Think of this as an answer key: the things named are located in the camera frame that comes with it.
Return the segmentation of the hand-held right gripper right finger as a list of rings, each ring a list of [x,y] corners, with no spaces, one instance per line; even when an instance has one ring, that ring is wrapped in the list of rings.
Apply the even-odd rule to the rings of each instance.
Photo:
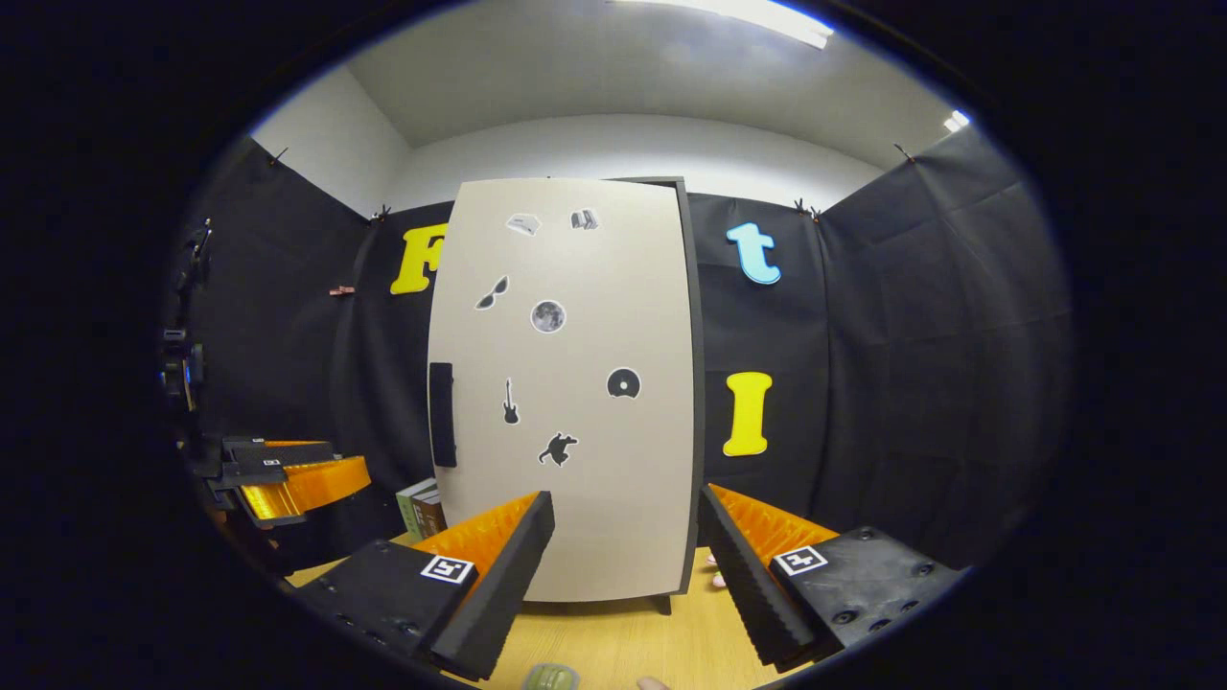
[[[793,672],[919,615],[964,580],[876,527],[837,534],[708,484],[699,527],[760,661]]]

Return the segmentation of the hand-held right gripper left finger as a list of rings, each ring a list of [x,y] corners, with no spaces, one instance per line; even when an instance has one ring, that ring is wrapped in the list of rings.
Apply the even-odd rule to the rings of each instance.
[[[553,532],[552,494],[534,491],[418,544],[369,541],[292,598],[377,654],[486,680]]]

